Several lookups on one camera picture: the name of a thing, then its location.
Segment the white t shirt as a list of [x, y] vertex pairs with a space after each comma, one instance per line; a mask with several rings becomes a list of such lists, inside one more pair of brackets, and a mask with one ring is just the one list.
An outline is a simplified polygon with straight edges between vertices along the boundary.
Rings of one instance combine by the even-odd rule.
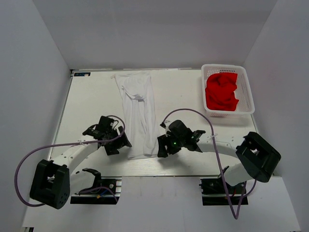
[[128, 159], [156, 157], [160, 132], [150, 73], [116, 74], [114, 78], [122, 99], [125, 133], [132, 145]]

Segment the red t shirt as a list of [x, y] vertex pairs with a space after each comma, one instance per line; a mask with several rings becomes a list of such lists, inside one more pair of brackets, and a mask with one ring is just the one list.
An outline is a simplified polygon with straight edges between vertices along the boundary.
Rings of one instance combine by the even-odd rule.
[[235, 111], [239, 102], [235, 97], [238, 75], [236, 73], [215, 73], [206, 81], [206, 106], [210, 110]]

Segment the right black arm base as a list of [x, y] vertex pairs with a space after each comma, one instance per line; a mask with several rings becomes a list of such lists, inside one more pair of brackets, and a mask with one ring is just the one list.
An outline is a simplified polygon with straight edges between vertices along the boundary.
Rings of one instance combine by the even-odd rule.
[[[201, 179], [199, 186], [201, 187], [203, 206], [229, 206], [221, 178]], [[232, 205], [238, 205], [243, 187], [244, 182], [233, 187], [227, 184]]]

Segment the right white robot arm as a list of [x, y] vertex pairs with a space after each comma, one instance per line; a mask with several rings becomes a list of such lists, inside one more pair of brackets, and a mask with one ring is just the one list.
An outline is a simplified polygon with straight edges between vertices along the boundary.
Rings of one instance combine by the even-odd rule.
[[240, 139], [217, 137], [205, 130], [192, 131], [181, 120], [175, 120], [165, 129], [165, 134], [157, 138], [159, 158], [166, 158], [186, 148], [239, 160], [238, 164], [223, 168], [224, 177], [218, 180], [218, 188], [225, 193], [249, 180], [267, 183], [281, 160], [281, 154], [256, 132], [251, 131]]

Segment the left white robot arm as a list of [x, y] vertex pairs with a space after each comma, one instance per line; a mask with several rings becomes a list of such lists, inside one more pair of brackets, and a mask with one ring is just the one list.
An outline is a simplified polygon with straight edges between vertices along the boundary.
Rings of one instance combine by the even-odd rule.
[[102, 185], [101, 173], [80, 164], [101, 147], [107, 155], [119, 154], [122, 147], [131, 147], [124, 121], [118, 116], [101, 116], [97, 124], [89, 126], [77, 142], [51, 160], [41, 160], [36, 167], [29, 196], [55, 209], [62, 208], [74, 194], [96, 193]]

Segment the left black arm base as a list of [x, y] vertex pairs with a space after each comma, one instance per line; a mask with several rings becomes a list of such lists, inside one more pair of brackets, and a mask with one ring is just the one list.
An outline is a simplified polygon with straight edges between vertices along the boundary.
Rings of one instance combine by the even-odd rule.
[[102, 177], [94, 187], [91, 187], [94, 190], [72, 195], [70, 204], [116, 205], [120, 198], [121, 187], [121, 177]]

